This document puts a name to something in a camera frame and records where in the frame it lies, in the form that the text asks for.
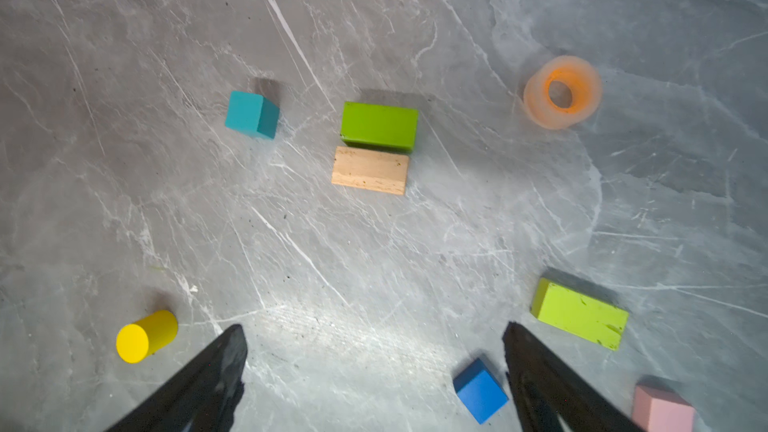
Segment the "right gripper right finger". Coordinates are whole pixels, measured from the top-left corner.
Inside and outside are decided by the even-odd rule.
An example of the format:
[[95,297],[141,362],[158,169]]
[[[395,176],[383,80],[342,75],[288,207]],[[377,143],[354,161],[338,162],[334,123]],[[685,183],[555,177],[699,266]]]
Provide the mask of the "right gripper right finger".
[[641,431],[522,324],[509,323],[503,343],[524,431]]

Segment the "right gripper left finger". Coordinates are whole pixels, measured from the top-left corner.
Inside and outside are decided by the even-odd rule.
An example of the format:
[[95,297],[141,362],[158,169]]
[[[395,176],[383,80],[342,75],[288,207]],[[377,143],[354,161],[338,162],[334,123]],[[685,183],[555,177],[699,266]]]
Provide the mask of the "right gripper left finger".
[[112,431],[229,431],[244,393],[243,328],[222,332]]

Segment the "blue cube block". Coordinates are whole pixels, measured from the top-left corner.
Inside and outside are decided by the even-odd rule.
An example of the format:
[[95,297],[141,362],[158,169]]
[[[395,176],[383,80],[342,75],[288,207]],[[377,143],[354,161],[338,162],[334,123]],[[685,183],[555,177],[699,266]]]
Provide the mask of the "blue cube block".
[[454,390],[478,424],[486,423],[509,402],[502,385],[478,357],[453,378]]

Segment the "natural wood rectangular block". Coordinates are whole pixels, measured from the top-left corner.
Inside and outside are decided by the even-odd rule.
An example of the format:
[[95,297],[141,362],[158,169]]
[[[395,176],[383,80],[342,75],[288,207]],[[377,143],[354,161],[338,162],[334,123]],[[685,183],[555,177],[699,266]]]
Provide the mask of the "natural wood rectangular block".
[[363,148],[336,148],[331,183],[403,196],[410,158]]

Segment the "dark green rectangular block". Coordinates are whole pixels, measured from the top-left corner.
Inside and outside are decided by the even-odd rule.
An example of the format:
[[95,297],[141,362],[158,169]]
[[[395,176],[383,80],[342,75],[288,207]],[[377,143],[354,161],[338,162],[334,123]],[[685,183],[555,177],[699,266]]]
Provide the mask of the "dark green rectangular block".
[[347,145],[411,152],[418,122],[416,109],[345,102],[340,137]]

